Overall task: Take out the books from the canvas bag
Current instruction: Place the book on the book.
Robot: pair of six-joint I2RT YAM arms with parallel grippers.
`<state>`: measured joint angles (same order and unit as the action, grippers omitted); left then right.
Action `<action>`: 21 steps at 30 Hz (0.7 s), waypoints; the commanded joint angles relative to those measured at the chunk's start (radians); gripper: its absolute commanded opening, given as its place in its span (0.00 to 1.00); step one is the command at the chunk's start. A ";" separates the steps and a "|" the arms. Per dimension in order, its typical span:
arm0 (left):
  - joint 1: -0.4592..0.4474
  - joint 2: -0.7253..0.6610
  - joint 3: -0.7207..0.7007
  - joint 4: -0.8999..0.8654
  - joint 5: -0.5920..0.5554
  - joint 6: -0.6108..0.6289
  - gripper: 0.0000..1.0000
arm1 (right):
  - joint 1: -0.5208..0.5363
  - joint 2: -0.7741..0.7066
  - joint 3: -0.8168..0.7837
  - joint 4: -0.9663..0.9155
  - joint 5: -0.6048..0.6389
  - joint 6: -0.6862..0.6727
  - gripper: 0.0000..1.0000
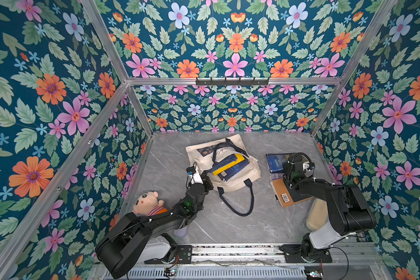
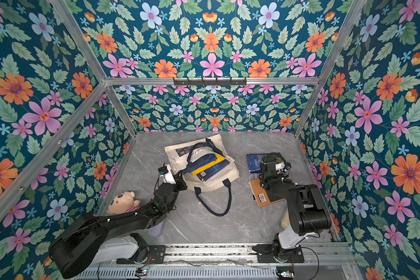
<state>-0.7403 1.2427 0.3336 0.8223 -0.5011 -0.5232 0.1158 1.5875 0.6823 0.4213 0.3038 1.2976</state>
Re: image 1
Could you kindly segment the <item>blue cover book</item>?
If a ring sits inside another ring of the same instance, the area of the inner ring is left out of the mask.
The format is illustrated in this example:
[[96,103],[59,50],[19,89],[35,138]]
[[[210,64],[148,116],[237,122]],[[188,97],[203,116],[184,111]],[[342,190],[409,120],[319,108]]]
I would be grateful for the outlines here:
[[266,161],[269,172],[272,174],[283,173],[283,164],[288,161],[288,158],[288,154],[266,154]]

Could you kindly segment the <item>brown cover book barcode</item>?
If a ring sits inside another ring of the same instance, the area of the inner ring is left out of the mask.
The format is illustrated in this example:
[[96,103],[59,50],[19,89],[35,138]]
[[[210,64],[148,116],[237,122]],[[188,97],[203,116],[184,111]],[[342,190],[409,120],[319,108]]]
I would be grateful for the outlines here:
[[313,197],[302,194],[299,190],[289,190],[283,180],[276,179],[271,182],[275,196],[283,208],[307,201]]

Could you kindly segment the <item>cream canvas tote bag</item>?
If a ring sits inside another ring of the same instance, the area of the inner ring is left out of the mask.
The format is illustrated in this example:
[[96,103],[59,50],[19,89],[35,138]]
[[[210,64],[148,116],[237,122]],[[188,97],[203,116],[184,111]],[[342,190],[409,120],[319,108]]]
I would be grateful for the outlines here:
[[[258,160],[248,152],[247,147],[239,134],[216,141],[189,146],[185,150],[190,163],[197,167],[200,174],[207,174],[213,185],[213,189],[218,192],[219,198],[233,213],[240,217],[247,217],[253,212],[253,183],[261,177],[261,170]],[[250,163],[237,175],[228,181],[223,182],[219,177],[213,176],[209,170],[213,167],[215,162],[220,162],[231,154],[242,154]],[[241,213],[226,200],[224,194],[238,191],[244,187],[247,187],[250,191],[250,208],[246,213]]]

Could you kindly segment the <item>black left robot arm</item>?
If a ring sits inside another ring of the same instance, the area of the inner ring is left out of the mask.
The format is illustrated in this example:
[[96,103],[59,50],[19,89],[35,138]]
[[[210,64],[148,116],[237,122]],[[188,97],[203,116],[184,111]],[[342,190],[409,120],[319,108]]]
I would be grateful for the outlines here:
[[198,179],[190,180],[185,197],[170,211],[150,217],[128,213],[101,239],[95,252],[113,278],[119,279],[133,268],[151,238],[189,226],[196,219],[213,185],[205,173],[195,175]]

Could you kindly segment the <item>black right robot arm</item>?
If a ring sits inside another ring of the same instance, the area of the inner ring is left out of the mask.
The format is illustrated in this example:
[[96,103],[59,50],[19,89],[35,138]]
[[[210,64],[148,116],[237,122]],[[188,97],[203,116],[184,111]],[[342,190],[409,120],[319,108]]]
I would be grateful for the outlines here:
[[318,230],[306,234],[299,252],[312,263],[329,254],[329,248],[358,232],[375,228],[376,219],[357,185],[342,185],[308,176],[315,164],[303,152],[287,154],[283,166],[283,182],[292,191],[323,200],[327,204],[328,221]]

